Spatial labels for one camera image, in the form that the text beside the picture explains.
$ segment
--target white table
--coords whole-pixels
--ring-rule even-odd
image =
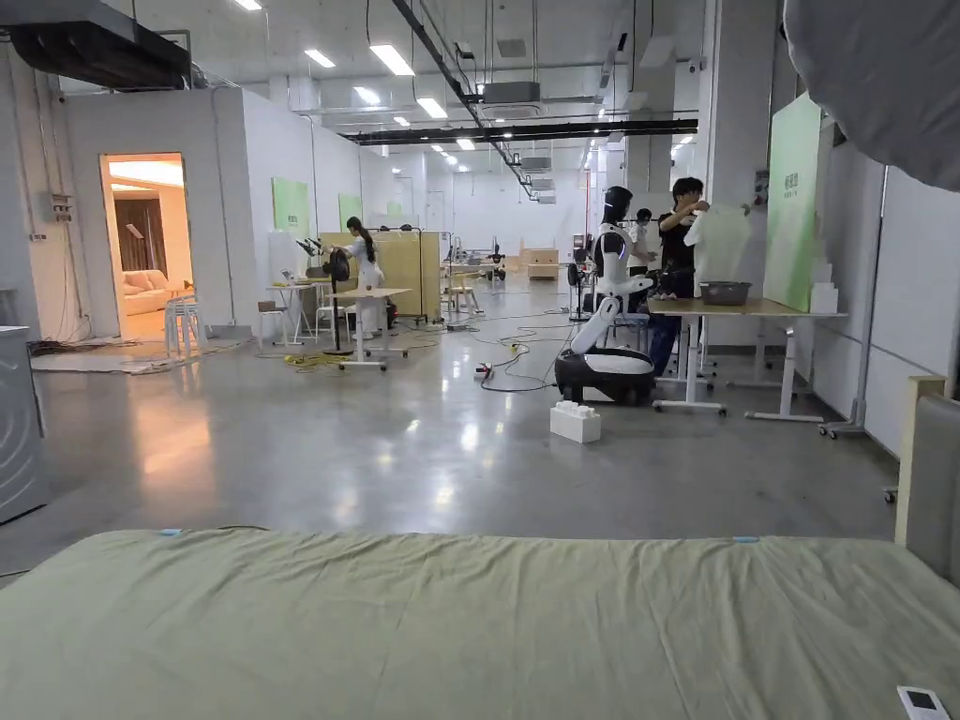
[[[302,345],[299,341],[300,337],[300,328],[302,327],[302,321],[306,320],[307,326],[310,326],[310,319],[306,317],[303,313],[303,291],[308,288],[317,288],[321,292],[321,296],[318,298],[318,304],[323,303],[323,288],[324,285],[330,284],[329,278],[326,277],[311,277],[302,282],[298,282],[294,285],[271,285],[267,288],[268,291],[278,293],[280,299],[286,304],[284,308],[287,313],[287,318],[290,320],[290,325],[294,328],[294,345]],[[298,314],[297,318],[294,319],[294,295],[297,296],[297,309]]]
[[[390,330],[387,327],[387,298],[392,295],[401,295],[411,292],[411,288],[389,288],[379,287],[367,290],[366,288],[357,288],[356,290],[346,290],[342,293],[336,293],[331,297],[336,300],[355,300],[356,301],[356,353],[354,360],[345,360],[340,363],[340,370],[345,370],[347,365],[359,365],[361,367],[377,367],[382,371],[387,370],[386,358],[383,357],[391,352],[399,352],[403,357],[407,356],[404,349],[394,350],[390,348]],[[383,325],[383,345],[380,347],[364,347],[363,340],[363,311],[371,306],[380,310],[381,323]],[[381,355],[379,360],[367,360],[374,353]]]
[[[797,340],[794,324],[797,320],[822,320],[842,318],[842,313],[831,315],[812,315],[802,310],[781,305],[772,300],[750,299],[744,305],[708,305],[702,300],[650,300],[650,312],[668,317],[679,317],[683,321],[680,342],[681,358],[678,374],[684,372],[682,381],[686,387],[683,400],[655,400],[654,409],[661,411],[669,407],[683,407],[692,410],[714,410],[727,415],[727,407],[718,402],[697,401],[697,369],[699,338],[694,329],[695,321],[709,317],[750,317],[778,318],[787,321],[786,356],[783,361],[783,378],[780,382],[780,411],[777,413],[748,412],[744,417],[750,420],[790,420],[793,422],[823,422],[824,419],[811,415],[794,415],[791,412],[793,402],[793,376],[797,371]]]

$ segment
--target black t-shirt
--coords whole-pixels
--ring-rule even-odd
[[[672,213],[665,213],[657,220],[660,226]],[[675,293],[679,298],[693,297],[693,248],[684,240],[690,232],[690,226],[677,225],[670,230],[660,231],[660,241],[663,244],[662,268],[669,274],[679,270],[688,270],[680,276],[667,278],[663,285],[664,290]]]

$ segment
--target doorway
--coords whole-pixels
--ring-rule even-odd
[[[162,341],[167,302],[196,293],[182,157],[104,156],[101,173],[119,334]]]

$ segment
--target curtain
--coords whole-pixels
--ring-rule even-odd
[[[114,200],[124,270],[160,270],[167,275],[160,200]],[[142,237],[128,226],[133,226]]]

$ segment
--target sofa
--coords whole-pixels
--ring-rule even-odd
[[[125,270],[123,296],[127,315],[143,315],[162,310],[174,291],[160,270]]]

